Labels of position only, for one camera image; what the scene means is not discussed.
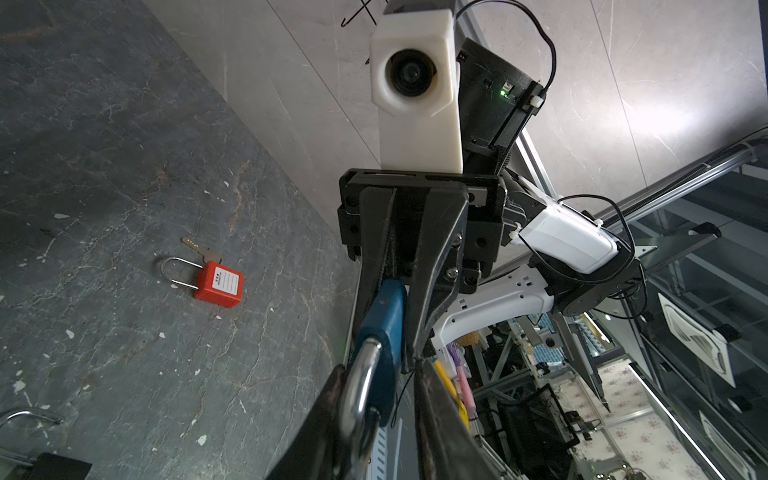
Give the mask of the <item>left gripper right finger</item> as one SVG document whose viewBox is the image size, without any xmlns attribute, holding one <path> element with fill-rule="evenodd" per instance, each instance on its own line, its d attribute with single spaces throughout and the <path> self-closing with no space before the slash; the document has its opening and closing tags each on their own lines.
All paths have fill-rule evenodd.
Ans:
<svg viewBox="0 0 768 480">
<path fill-rule="evenodd" d="M 414 394 L 419 478 L 498 479 L 427 359 L 415 363 Z"/>
</svg>

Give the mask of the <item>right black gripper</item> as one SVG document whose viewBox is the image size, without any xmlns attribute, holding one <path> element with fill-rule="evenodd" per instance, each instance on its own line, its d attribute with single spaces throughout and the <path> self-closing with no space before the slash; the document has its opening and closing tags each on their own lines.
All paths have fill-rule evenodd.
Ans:
<svg viewBox="0 0 768 480">
<path fill-rule="evenodd" d="M 467 190 L 444 187 L 452 184 Z M 433 186 L 441 188 L 428 193 Z M 402 370 L 411 372 L 435 322 L 458 295 L 458 277 L 446 272 L 458 271 L 463 257 L 467 274 L 461 280 L 462 293 L 474 292 L 490 275 L 502 236 L 506 186 L 492 175 L 350 169 L 340 178 L 339 190 L 341 240 L 350 257 L 361 257 L 362 262 L 350 359 L 358 352 L 364 318 L 387 268 L 393 212 L 394 261 L 389 272 L 410 283 Z"/>
</svg>

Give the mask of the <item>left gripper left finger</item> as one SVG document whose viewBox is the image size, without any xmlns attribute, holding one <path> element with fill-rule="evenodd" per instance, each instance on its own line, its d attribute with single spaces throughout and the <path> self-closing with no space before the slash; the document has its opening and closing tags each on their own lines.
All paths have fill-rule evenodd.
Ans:
<svg viewBox="0 0 768 480">
<path fill-rule="evenodd" d="M 293 442 L 267 476 L 268 480 L 334 479 L 338 403 L 345 367 L 330 373 Z"/>
</svg>

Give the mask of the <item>blue padlock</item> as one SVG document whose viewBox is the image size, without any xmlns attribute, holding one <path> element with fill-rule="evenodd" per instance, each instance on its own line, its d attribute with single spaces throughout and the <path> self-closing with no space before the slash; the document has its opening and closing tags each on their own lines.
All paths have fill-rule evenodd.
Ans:
<svg viewBox="0 0 768 480">
<path fill-rule="evenodd" d="M 337 479 L 365 477 L 376 440 L 395 411 L 406 300 L 402 281 L 384 281 L 355 337 L 338 404 Z"/>
</svg>

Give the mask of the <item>red padlock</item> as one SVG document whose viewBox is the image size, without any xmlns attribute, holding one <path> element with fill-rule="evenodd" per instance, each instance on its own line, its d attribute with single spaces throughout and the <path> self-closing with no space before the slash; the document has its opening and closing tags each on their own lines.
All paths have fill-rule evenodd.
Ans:
<svg viewBox="0 0 768 480">
<path fill-rule="evenodd" d="M 196 282 L 190 284 L 172 278 L 167 273 L 167 266 L 171 262 L 180 262 L 199 269 Z M 173 285 L 193 290 L 193 297 L 197 300 L 225 308 L 233 308 L 243 300 L 244 275 L 220 263 L 208 261 L 199 265 L 180 257 L 168 257 L 160 261 L 159 268 L 161 275 Z"/>
</svg>

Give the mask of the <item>brass silver key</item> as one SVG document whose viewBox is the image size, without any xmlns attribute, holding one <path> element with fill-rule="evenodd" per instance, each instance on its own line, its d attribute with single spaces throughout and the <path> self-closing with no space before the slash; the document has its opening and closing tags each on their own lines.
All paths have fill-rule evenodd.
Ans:
<svg viewBox="0 0 768 480">
<path fill-rule="evenodd" d="M 195 251 L 201 257 L 204 264 L 210 262 L 220 264 L 222 262 L 220 251 L 214 247 L 202 247 L 188 237 L 182 237 L 181 242 Z"/>
</svg>

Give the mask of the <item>black padlock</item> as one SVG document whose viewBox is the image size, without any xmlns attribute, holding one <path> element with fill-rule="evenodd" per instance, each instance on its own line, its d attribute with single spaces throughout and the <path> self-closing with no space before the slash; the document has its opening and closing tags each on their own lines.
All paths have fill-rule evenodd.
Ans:
<svg viewBox="0 0 768 480">
<path fill-rule="evenodd" d="M 12 421 L 28 418 L 42 425 L 58 426 L 64 423 L 65 417 L 49 410 L 36 407 L 14 407 L 1 412 L 1 427 Z M 63 456 L 58 453 L 40 449 L 29 452 L 21 451 L 13 441 L 12 447 L 1 446 L 1 462 L 23 471 L 20 479 L 87 479 L 93 464 L 87 461 Z"/>
</svg>

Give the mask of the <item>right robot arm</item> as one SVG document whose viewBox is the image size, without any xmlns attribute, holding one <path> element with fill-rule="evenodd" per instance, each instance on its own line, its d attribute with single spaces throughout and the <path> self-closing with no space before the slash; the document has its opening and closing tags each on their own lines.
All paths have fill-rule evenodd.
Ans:
<svg viewBox="0 0 768 480">
<path fill-rule="evenodd" d="M 632 241 L 507 169 L 543 87 L 470 39 L 458 65 L 462 173 L 352 169 L 339 182 L 341 239 L 362 262 L 364 308 L 386 284 L 402 296 L 391 347 L 403 372 L 491 323 L 579 315 L 640 275 Z"/>
</svg>

